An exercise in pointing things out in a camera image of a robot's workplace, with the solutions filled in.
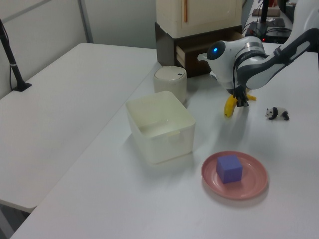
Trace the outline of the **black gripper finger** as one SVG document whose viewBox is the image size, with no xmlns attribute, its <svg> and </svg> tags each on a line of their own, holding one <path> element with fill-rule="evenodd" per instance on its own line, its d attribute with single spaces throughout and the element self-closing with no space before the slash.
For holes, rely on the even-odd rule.
<svg viewBox="0 0 319 239">
<path fill-rule="evenodd" d="M 237 102 L 236 102 L 236 106 L 239 107 L 248 107 L 249 103 L 248 103 L 249 99 L 246 95 L 243 96 L 238 96 L 237 97 Z"/>
</svg>

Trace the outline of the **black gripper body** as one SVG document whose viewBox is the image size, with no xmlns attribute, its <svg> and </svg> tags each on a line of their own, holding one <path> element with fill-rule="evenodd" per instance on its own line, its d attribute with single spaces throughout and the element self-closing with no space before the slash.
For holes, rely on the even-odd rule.
<svg viewBox="0 0 319 239">
<path fill-rule="evenodd" d="M 238 86 L 234 89 L 228 89 L 227 92 L 235 96 L 237 100 L 247 100 L 246 88 Z"/>
</svg>

